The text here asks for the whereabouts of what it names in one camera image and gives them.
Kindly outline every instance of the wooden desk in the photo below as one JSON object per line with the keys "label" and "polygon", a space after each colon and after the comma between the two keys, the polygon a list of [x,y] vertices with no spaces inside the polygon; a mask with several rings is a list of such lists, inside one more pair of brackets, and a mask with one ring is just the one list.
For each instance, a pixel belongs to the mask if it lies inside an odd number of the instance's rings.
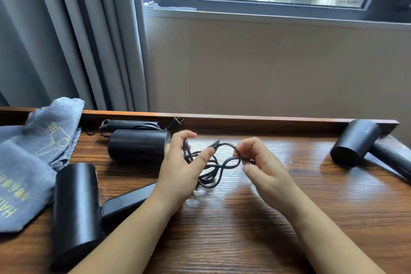
{"label": "wooden desk", "polygon": [[[0,124],[24,122],[27,110],[0,109]],[[84,111],[83,126],[107,118],[158,120],[174,114]],[[258,135],[288,167],[300,188],[387,273],[411,272],[411,187],[377,165],[350,171],[336,166],[329,151],[349,120],[186,115],[198,131],[190,143],[203,149],[216,139],[237,143]],[[390,132],[396,121],[379,121]],[[384,141],[404,156],[396,139]],[[221,147],[220,160],[232,151]],[[90,162],[98,171],[101,200],[156,180],[157,170],[120,166],[107,154],[106,139],[85,132],[71,162]],[[16,237],[0,243],[2,273],[44,273],[50,261],[52,209]],[[146,273],[313,273],[293,229],[266,206],[241,168],[226,170],[220,184],[199,188],[172,218]]]}

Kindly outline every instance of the blue-gray curtain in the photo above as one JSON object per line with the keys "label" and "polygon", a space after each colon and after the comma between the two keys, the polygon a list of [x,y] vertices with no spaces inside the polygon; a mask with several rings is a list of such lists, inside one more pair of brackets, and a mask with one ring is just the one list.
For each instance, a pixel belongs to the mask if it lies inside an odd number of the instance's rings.
{"label": "blue-gray curtain", "polygon": [[142,0],[0,0],[0,106],[147,111]]}

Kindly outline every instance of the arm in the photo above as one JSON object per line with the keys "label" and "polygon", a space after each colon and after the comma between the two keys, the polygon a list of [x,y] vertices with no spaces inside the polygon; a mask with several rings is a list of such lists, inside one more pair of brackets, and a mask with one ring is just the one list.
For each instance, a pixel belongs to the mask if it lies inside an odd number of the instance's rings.
{"label": "arm", "polygon": [[316,273],[384,273],[301,191],[259,138],[241,141],[238,150],[256,161],[244,165],[244,173],[261,198],[291,223]]}
{"label": "arm", "polygon": [[188,165],[181,152],[182,142],[195,136],[191,131],[174,134],[151,195],[70,274],[144,271],[168,220],[193,194],[198,176],[214,154],[213,148],[207,148]]}

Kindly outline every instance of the window frame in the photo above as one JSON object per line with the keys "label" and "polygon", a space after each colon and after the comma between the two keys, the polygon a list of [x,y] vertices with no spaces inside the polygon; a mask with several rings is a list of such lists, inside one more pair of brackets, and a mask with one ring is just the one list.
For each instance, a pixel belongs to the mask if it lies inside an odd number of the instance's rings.
{"label": "window frame", "polygon": [[197,11],[338,19],[375,22],[411,22],[411,0],[364,0],[362,6],[339,7],[243,0],[153,0],[161,7],[192,7]]}

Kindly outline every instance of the wall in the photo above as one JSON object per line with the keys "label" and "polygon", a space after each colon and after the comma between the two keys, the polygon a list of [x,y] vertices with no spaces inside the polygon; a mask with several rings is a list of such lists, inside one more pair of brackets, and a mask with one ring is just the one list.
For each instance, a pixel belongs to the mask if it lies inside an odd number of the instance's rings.
{"label": "wall", "polygon": [[152,110],[397,119],[411,145],[411,32],[147,17]]}

